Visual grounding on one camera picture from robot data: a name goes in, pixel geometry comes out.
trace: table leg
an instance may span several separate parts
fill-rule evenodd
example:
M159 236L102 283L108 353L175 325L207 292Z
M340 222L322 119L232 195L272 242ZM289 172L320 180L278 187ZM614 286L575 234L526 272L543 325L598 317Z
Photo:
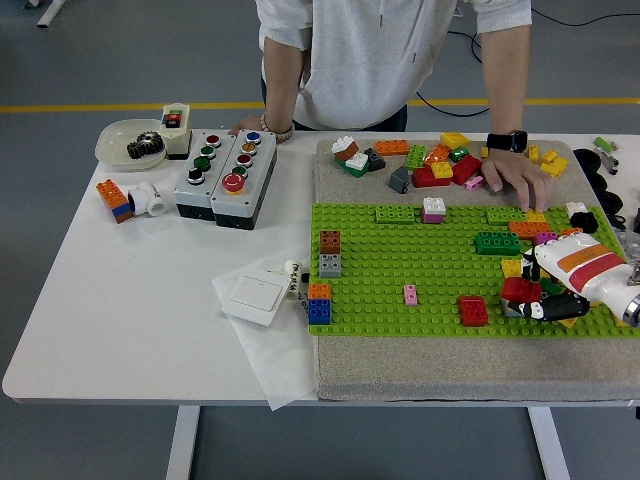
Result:
M549 407L529 407L527 410L529 410L529 418L546 479L570 480L551 409Z
M171 455L167 467L167 480L189 480L199 418L199 406L178 407L176 429L173 432Z
M42 15L42 18L38 22L38 28L47 28L51 23L51 20L53 20L53 17L55 17L56 13L58 13L58 10L60 10L60 8L62 8L62 5L64 5L64 2L65 0L53 0L51 2L51 5L49 5L49 8L47 8L47 11L44 12L44 15Z

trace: person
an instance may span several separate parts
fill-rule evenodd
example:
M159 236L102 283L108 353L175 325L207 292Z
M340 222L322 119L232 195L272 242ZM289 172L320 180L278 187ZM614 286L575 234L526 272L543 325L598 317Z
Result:
M465 1L477 13L491 133L508 138L522 131L531 1ZM456 0L256 0L256 6L265 113L241 120L231 133L266 130L282 141L295 129L404 131L407 102L432 72ZM530 193L536 210L547 209L552 177L523 153L491 148L482 172L495 192L511 184L522 210L529 210Z

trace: person's hand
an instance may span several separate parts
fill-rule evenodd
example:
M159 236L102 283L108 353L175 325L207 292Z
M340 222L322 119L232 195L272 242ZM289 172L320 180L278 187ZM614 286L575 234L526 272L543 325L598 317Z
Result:
M262 131L262 123L260 117L248 117L240 120L231 130L227 132L227 135L238 135L238 132L242 129Z
M553 192L553 177L540 170L521 153L492 149L482 164L482 173L494 192L502 190L503 181L511 184L518 193L520 207L529 210L529 191L533 189L535 209L544 212Z

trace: gray felt board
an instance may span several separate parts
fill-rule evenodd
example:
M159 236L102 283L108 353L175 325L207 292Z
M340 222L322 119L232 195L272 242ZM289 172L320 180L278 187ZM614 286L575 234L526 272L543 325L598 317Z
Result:
M359 150L373 141L358 140ZM429 149L436 141L415 141ZM552 206L567 202L598 205L571 148L535 142L540 154L557 150L569 167L556 180ZM410 187L398 194L389 176L404 157L385 157L387 167L356 179L335 164L333 142L318 143L314 166L315 200L325 203L421 204L440 197L445 205L518 205L506 186L492 193L463 187ZM480 158L480 142L469 150ZM640 399L638 339L498 339L431 337L315 338L318 397L337 401L504 400L607 401Z

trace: gear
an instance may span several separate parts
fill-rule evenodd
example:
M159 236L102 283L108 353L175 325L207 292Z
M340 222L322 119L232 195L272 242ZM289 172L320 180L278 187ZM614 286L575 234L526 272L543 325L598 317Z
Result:
M127 152L131 158L137 159L144 155L161 152L163 148L164 142L158 132L143 132L138 135L135 142L127 145Z

